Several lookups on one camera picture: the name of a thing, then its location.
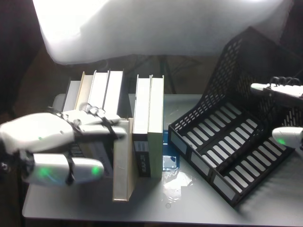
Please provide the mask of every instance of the black file organizer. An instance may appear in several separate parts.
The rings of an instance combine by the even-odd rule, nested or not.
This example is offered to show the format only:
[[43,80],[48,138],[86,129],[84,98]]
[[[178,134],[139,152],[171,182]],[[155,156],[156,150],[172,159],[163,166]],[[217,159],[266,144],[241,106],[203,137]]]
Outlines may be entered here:
[[302,124],[300,110],[251,94],[250,85],[302,68],[296,55],[248,28],[225,46],[198,104],[169,126],[169,143],[231,206],[293,151],[271,130]]

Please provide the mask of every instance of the white cloth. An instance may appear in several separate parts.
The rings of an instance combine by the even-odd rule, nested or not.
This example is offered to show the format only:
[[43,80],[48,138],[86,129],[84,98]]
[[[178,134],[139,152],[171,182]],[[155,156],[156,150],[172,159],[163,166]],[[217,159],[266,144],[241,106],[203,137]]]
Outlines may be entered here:
[[218,55],[249,26],[278,41],[289,0],[33,0],[60,64],[128,54]]

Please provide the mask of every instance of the green light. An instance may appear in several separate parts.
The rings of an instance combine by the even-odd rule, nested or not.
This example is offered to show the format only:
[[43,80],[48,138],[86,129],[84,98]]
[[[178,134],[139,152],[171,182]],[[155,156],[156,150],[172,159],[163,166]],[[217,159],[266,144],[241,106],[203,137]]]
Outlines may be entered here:
[[48,176],[49,174],[50,174],[50,172],[51,172],[51,170],[49,169],[49,168],[41,168],[40,170],[39,170],[39,176],[40,177],[46,177],[46,176]]
[[101,173],[100,168],[98,166],[94,166],[91,169],[91,174],[93,175],[99,175]]
[[278,143],[281,143],[281,144],[285,145],[284,139],[278,139]]

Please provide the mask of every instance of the gray tabletop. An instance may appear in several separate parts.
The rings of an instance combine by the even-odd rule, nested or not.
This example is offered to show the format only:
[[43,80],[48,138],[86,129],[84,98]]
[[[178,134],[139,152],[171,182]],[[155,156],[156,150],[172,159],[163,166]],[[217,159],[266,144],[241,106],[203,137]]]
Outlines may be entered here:
[[[165,127],[193,107],[200,95],[165,95]],[[112,202],[112,181],[72,187],[30,185],[23,215],[98,221],[303,226],[303,161],[284,161],[235,209],[184,160],[162,180],[139,179],[128,203]]]

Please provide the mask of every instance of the slot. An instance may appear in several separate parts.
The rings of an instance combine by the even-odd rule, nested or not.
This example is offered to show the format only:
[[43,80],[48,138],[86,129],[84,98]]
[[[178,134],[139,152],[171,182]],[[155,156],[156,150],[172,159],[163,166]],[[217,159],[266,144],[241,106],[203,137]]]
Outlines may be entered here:
[[229,107],[232,111],[234,111],[237,115],[240,115],[242,112],[238,110],[236,107],[234,107],[231,103],[226,103],[227,107]]
[[230,171],[229,174],[237,181],[239,184],[242,185],[242,187],[246,188],[248,184],[239,176],[237,175],[234,171]]
[[260,173],[254,169],[254,167],[252,167],[247,161],[242,161],[241,162],[242,165],[244,165],[244,167],[246,167],[252,174],[254,174],[255,176],[260,176]]
[[195,136],[191,131],[189,131],[188,136],[190,136],[198,145],[202,145],[203,142],[197,137]]
[[220,121],[215,115],[210,115],[210,118],[215,121],[218,125],[220,125],[222,128],[224,128],[226,125]]
[[230,154],[233,154],[235,151],[228,146],[224,141],[220,141],[219,144]]
[[222,106],[220,109],[221,109],[224,113],[226,113],[228,116],[230,116],[232,119],[235,119],[235,118],[236,118],[236,116],[235,116],[232,112],[230,112],[228,109],[226,109],[224,106]]
[[208,164],[210,164],[213,168],[216,168],[216,167],[217,167],[217,165],[216,165],[215,163],[213,163],[213,161],[210,160],[206,155],[202,155],[202,158],[203,158],[206,162],[208,162]]
[[215,149],[215,151],[217,151],[223,158],[225,158],[225,159],[228,158],[228,155],[221,148],[219,148],[217,145],[215,145],[213,147],[213,149]]
[[259,152],[254,150],[252,153],[254,154],[254,156],[256,156],[265,165],[270,166],[270,162],[266,158],[264,158]]
[[221,164],[222,163],[222,160],[212,151],[212,150],[209,150],[207,152],[212,158],[213,160],[215,160],[218,164]]
[[238,185],[236,185],[235,182],[231,180],[231,178],[229,178],[228,176],[225,176],[224,178],[234,187],[234,189],[236,189],[240,193],[242,192],[242,189]]
[[274,140],[274,138],[269,137],[269,140],[273,142],[273,144],[275,144],[278,148],[280,148],[281,150],[285,151],[286,147],[283,146],[282,144],[279,144],[277,141]]
[[248,124],[250,124],[252,127],[256,128],[258,125],[254,123],[251,119],[246,120]]
[[239,173],[244,176],[249,182],[253,182],[254,178],[249,175],[249,173],[247,173],[241,166],[236,166],[236,170],[239,171]]
[[235,141],[233,141],[230,137],[225,136],[224,139],[227,142],[229,142],[229,144],[231,144],[234,148],[236,148],[236,150],[238,150],[240,148],[240,146]]
[[242,123],[241,126],[242,126],[246,131],[248,131],[250,134],[252,134],[253,131],[254,131],[251,127],[249,127],[249,126],[248,126],[247,124],[245,124],[245,123]]
[[230,123],[231,122],[231,120],[229,120],[221,111],[216,111],[215,112],[215,114],[216,115],[218,115],[219,117],[221,117],[221,119],[223,120],[223,121],[225,121],[226,123]]
[[205,141],[208,140],[209,138],[203,133],[201,132],[201,130],[199,130],[198,128],[194,128],[194,131]]
[[261,164],[260,162],[258,162],[254,157],[252,157],[252,156],[247,156],[247,159],[248,159],[249,161],[251,161],[251,163],[252,163],[255,167],[257,167],[259,170],[261,170],[261,171],[264,171],[264,170],[265,170],[264,166],[262,166],[262,164]]
[[234,137],[240,144],[244,144],[245,143],[245,141],[240,136],[238,136],[234,131],[232,131],[230,133],[230,135],[232,137]]
[[192,141],[190,141],[186,136],[182,136],[182,138],[185,140],[186,143],[188,143],[193,149],[197,149],[197,146],[193,144]]
[[206,124],[208,124],[213,130],[215,130],[215,131],[220,131],[220,129],[219,129],[217,126],[215,126],[215,124],[212,123],[209,119],[205,119],[205,122],[206,122]]
[[246,138],[246,139],[248,139],[250,136],[245,132],[245,131],[243,131],[241,128],[236,128],[236,131],[238,132],[238,133],[240,133],[244,138]]
[[214,133],[213,133],[209,128],[207,128],[204,124],[199,123],[199,126],[200,126],[208,135],[210,135],[210,136],[213,136],[213,135],[214,135]]
[[273,156],[268,150],[266,150],[263,146],[259,146],[258,149],[265,154],[267,157],[269,157],[271,160],[276,161],[276,157]]

